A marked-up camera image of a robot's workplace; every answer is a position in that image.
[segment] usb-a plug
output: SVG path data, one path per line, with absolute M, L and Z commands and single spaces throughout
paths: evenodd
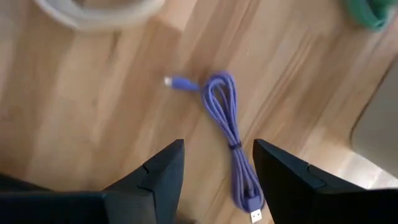
M 261 210 L 257 209 L 256 211 L 250 213 L 251 223 L 258 222 L 262 219 Z
M 255 196 L 248 200 L 248 209 L 250 211 L 251 223 L 258 222 L 262 219 L 261 208 L 261 196 Z

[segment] wooden floor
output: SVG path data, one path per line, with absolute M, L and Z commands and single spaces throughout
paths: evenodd
M 396 19 L 372 33 L 335 0 L 168 0 L 146 24 L 82 34 L 21 2 L 20 26 L 0 39 L 0 172 L 55 190 L 102 189 L 184 138 L 179 211 L 249 223 L 231 201 L 229 151 L 198 94 L 163 84 L 227 69 L 248 156 L 263 138 L 363 187 L 398 186 L 349 143 L 398 53 Z

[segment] purple cable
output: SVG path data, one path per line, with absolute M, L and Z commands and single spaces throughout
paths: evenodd
M 203 88 L 182 77 L 165 78 L 165 84 L 177 90 L 201 91 L 201 99 L 206 110 L 224 132 L 231 149 L 232 191 L 235 205 L 247 213 L 262 209 L 265 200 L 261 186 L 252 165 L 243 153 L 239 138 L 233 77 L 228 72 L 219 72 L 210 77 Z

